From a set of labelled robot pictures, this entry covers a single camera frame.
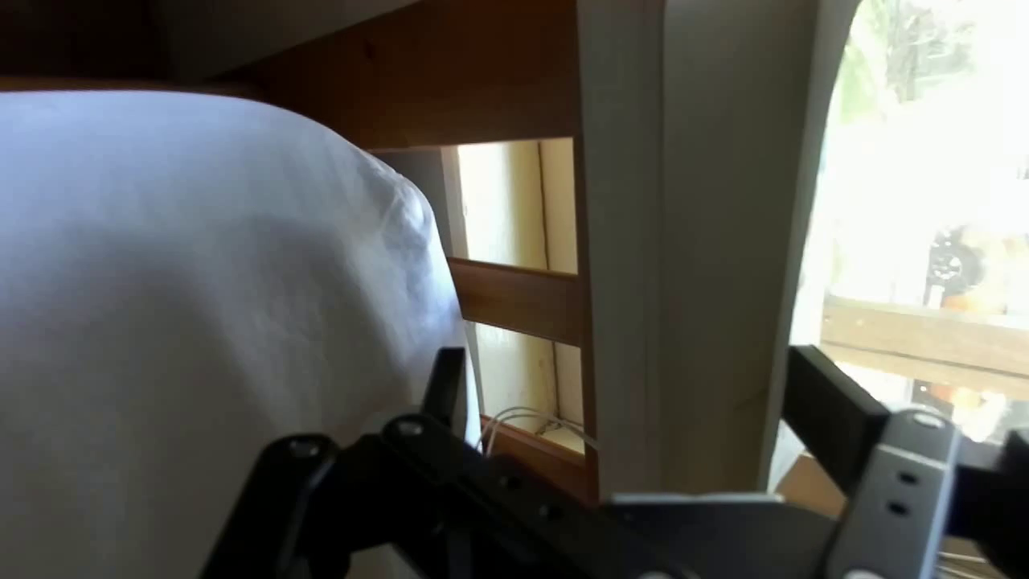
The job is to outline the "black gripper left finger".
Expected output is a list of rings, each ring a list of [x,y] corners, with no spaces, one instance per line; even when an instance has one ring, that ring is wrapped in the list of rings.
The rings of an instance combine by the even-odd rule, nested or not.
[[[427,380],[427,394],[423,399],[423,412],[461,433],[466,429],[466,351],[462,346],[441,346],[435,358],[435,369]]]

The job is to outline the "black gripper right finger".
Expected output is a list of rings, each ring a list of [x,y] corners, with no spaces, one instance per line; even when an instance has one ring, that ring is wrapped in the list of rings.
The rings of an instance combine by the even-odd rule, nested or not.
[[[788,351],[782,417],[830,478],[853,492],[892,412],[819,346],[803,343]]]

